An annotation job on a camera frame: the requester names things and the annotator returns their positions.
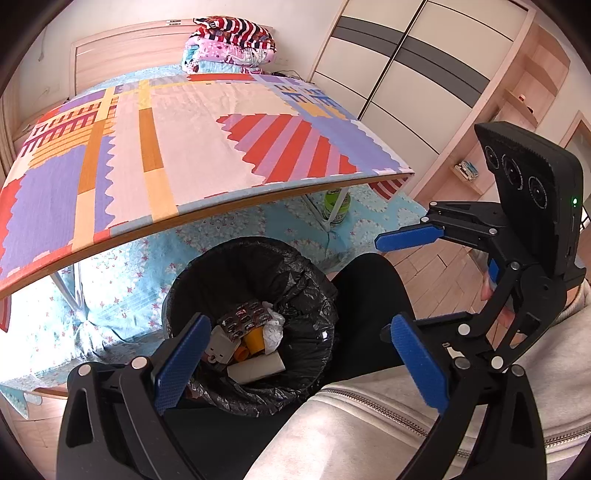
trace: table leg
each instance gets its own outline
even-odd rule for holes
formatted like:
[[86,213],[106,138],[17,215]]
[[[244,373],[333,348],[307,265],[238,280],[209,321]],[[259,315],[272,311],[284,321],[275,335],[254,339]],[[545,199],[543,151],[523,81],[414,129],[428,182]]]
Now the table leg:
[[341,207],[341,205],[343,205],[343,202],[345,201],[345,197],[347,196],[348,191],[349,191],[349,187],[344,187],[340,190],[339,196],[336,199],[336,203],[335,203],[334,208],[330,212],[330,216],[329,216],[328,220],[326,218],[324,218],[321,211],[318,210],[318,208],[316,207],[314,202],[312,202],[312,200],[310,199],[308,194],[303,195],[302,199],[304,200],[304,203],[307,205],[307,207],[310,209],[310,211],[314,214],[314,216],[316,217],[318,222],[321,224],[322,228],[326,232],[330,232],[330,224],[334,221],[335,217],[339,213],[340,207]]
[[82,282],[80,281],[80,264],[75,263],[72,265],[72,268],[74,269],[74,294],[76,297],[74,297],[70,290],[68,290],[59,272],[52,273],[49,276],[53,280],[53,283],[56,285],[57,289],[60,291],[61,295],[64,297],[64,300],[67,302],[70,308],[76,312],[78,310],[83,310],[85,302],[84,294],[82,292]]

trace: green container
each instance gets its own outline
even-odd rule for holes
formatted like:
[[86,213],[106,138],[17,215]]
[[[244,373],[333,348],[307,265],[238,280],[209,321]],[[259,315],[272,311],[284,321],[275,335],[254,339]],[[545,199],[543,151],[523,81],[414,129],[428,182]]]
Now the green container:
[[[339,197],[340,190],[341,189],[329,190],[324,195],[324,210],[322,212],[322,215],[327,220],[329,219],[331,212],[335,208],[335,203],[336,203],[337,198]],[[349,195],[349,193],[347,193],[347,195],[345,196],[345,199],[343,201],[343,204],[340,206],[335,219],[331,223],[341,223],[344,220],[345,215],[347,215],[350,205],[351,205],[351,195]]]

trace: stack of folded bedding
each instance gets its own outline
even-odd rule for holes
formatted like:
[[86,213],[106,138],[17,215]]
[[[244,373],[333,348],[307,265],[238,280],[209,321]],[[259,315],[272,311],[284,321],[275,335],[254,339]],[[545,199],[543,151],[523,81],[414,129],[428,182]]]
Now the stack of folded bedding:
[[181,66],[194,73],[262,73],[273,61],[275,41],[256,23],[234,17],[194,18],[197,30],[185,43]]

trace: table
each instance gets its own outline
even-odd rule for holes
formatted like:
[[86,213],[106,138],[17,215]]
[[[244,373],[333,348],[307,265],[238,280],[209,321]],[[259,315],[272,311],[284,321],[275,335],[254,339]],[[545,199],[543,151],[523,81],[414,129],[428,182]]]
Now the table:
[[314,85],[140,80],[48,112],[0,193],[0,298],[109,248],[286,197],[413,174]]

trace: beige jacket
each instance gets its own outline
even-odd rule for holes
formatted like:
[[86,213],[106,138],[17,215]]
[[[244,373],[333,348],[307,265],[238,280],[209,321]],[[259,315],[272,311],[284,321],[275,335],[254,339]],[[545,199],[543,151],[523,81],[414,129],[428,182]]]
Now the beige jacket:
[[[582,286],[583,310],[552,327],[518,361],[540,414],[548,480],[562,476],[591,433],[591,288],[586,281]],[[461,473],[484,412],[476,408],[446,478]],[[327,385],[297,410],[245,480],[393,480],[436,418],[406,367]]]

